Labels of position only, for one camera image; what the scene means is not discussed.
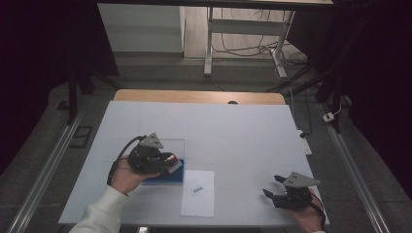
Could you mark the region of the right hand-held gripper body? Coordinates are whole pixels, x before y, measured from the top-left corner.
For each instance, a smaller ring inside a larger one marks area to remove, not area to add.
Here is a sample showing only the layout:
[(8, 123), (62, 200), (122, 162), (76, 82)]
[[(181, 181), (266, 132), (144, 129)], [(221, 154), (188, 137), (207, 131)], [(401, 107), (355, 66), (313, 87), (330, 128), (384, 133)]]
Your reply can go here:
[(302, 174), (291, 172), (282, 185), (286, 189), (284, 195), (274, 195), (273, 204), (276, 208), (286, 210), (302, 210), (312, 202), (310, 186), (321, 182)]

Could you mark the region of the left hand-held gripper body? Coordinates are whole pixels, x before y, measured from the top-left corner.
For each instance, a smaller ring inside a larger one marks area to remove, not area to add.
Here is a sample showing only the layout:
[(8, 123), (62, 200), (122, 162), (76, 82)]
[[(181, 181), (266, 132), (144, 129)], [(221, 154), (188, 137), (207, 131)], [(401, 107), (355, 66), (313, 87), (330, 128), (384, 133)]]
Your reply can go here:
[(130, 167), (139, 174), (157, 174), (164, 171), (167, 162), (160, 149), (163, 144), (155, 133), (144, 136), (127, 157)]

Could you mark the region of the red and white stamp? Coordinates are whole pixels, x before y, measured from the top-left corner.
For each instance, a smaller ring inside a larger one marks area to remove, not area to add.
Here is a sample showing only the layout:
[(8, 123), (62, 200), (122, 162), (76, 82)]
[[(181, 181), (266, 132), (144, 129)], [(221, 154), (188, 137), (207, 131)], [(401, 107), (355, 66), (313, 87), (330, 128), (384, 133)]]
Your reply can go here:
[(174, 173), (176, 170), (178, 170), (183, 165), (181, 160), (175, 154), (170, 155), (166, 159), (166, 162), (167, 162), (166, 169), (170, 174)]

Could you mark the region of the person's left hand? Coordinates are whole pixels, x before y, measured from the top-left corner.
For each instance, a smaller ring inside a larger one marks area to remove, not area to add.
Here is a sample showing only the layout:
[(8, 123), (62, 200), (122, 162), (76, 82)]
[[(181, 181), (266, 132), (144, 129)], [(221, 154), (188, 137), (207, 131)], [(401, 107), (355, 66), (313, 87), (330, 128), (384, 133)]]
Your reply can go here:
[(133, 191), (142, 181), (148, 178), (155, 178), (158, 174), (139, 174), (129, 165), (127, 156), (124, 155), (114, 172), (111, 180), (111, 187), (121, 194), (127, 195)]

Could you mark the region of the person's right hand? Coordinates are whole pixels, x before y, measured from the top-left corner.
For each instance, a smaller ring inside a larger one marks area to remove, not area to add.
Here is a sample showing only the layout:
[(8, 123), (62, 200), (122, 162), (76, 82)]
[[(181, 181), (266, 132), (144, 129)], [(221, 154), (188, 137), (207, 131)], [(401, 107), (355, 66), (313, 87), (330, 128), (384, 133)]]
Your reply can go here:
[(313, 207), (308, 206), (298, 211), (287, 210), (287, 213), (304, 233), (326, 233), (323, 227), (322, 215)]

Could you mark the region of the white paper sheet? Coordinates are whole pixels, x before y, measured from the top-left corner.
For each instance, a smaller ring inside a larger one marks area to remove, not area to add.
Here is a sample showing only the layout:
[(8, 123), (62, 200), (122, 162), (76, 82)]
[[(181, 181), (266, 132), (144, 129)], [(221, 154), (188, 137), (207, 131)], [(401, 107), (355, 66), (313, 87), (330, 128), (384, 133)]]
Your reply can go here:
[(186, 170), (181, 215), (213, 217), (215, 205), (215, 172)]

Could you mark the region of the black stand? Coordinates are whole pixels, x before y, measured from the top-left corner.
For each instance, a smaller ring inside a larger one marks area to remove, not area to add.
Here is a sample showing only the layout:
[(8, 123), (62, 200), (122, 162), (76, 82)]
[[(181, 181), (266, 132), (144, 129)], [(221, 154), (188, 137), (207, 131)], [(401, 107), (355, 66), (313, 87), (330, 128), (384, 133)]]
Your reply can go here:
[[(291, 85), (293, 82), (300, 79), (303, 75), (308, 73), (313, 69), (312, 65), (306, 64), (300, 70), (298, 70), (294, 75), (289, 78), (281, 78), (278, 70), (275, 71), (276, 77), (281, 81), (281, 83), (275, 87), (269, 88), (268, 92), (274, 90), (280, 90), (285, 88), (287, 85)], [(342, 79), (337, 73), (338, 66), (332, 65), (326, 71), (318, 74), (316, 73), (313, 78), (308, 82), (292, 88), (286, 96), (292, 97), (293, 95), (300, 93), (316, 84), (319, 84), (320, 87), (315, 94), (315, 100), (318, 103), (324, 103), (329, 97), (332, 97), (330, 113), (333, 115), (333, 119), (329, 121), (331, 126), (337, 133), (340, 133), (339, 126), (339, 114), (342, 109), (341, 105), (341, 94), (342, 94)]]
[(69, 116), (67, 124), (71, 125), (75, 117), (78, 114), (78, 94), (77, 88), (81, 90), (83, 94), (91, 95), (94, 93), (95, 86), (92, 83), (91, 78), (95, 77), (103, 83), (109, 85), (115, 90), (122, 89), (119, 83), (116, 83), (113, 79), (99, 72), (97, 69), (92, 68), (89, 65), (82, 65), (74, 68), (69, 76), (68, 87), (69, 87)]

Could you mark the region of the white cabinet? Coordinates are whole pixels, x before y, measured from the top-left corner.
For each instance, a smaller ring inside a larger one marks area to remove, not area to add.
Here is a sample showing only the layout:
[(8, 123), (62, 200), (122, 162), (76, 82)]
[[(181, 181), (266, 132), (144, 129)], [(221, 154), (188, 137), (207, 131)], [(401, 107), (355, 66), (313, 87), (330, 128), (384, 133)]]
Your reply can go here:
[(99, 3), (98, 9), (113, 51), (184, 51), (184, 7)]

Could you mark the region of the metal floor rail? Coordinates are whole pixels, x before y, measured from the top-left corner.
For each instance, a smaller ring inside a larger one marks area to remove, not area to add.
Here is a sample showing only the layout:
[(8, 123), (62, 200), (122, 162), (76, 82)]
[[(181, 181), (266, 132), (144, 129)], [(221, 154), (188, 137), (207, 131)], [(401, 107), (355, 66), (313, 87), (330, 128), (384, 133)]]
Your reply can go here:
[(64, 128), (62, 135), (57, 141), (57, 144), (51, 151), (45, 165), (40, 171), (40, 174), (30, 188), (21, 207), (17, 211), (17, 214), (15, 215), (15, 218), (9, 226), (7, 233), (25, 232), (84, 115), (85, 111), (80, 110), (74, 117), (72, 123)]
[[(317, 104), (317, 109), (322, 116), (326, 113), (325, 106), (325, 104)], [(361, 169), (357, 165), (352, 151), (349, 149), (343, 135), (338, 133), (330, 122), (325, 122), (323, 119), (321, 119), (321, 122), (326, 128), (326, 131), (339, 154), (343, 166), (345, 167), (358, 197), (363, 204), (363, 208), (374, 228), (374, 231), (376, 233), (391, 233), (389, 224), (383, 216), (375, 197), (369, 190), (369, 187), (361, 173)]]

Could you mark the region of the black floor socket frame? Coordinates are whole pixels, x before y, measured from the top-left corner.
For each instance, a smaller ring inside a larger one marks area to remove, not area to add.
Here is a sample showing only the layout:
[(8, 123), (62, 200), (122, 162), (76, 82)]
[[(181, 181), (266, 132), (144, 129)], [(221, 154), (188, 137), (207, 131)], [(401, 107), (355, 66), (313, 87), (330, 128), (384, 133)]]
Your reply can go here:
[(90, 139), (92, 126), (78, 126), (69, 147), (73, 149), (85, 149)]

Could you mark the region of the white desk frame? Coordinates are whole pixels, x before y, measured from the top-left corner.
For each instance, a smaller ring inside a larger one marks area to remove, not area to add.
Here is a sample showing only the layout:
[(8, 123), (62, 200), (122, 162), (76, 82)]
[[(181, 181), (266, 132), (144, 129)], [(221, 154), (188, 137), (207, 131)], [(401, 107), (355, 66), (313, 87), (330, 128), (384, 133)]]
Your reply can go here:
[(214, 34), (258, 35), (275, 36), (278, 38), (276, 48), (270, 49), (275, 72), (279, 78), (287, 76), (281, 52), (292, 25), (294, 11), (285, 11), (285, 18), (281, 21), (258, 21), (246, 19), (228, 19), (224, 17), (214, 18), (214, 8), (207, 8), (207, 44), (205, 50), (204, 76), (212, 74), (212, 38)]

